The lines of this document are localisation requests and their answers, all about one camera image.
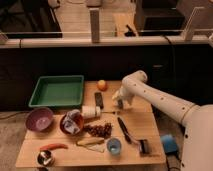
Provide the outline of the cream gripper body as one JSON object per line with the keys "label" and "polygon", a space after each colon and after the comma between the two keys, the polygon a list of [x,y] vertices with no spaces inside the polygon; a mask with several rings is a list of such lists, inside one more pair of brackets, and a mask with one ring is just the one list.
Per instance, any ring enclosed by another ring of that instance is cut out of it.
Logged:
{"label": "cream gripper body", "polygon": [[112,96],[112,100],[116,102],[118,100],[122,100],[123,107],[124,107],[124,102],[131,104],[131,93],[127,91],[125,88],[120,88],[114,93],[114,95]]}

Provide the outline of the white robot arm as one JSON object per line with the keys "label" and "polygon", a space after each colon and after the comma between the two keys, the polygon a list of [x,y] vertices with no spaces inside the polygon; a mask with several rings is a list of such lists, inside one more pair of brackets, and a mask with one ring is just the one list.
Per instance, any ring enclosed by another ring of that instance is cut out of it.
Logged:
{"label": "white robot arm", "polygon": [[125,76],[112,99],[131,105],[141,97],[184,126],[181,171],[213,171],[213,104],[197,105],[150,87],[147,79],[142,70]]}

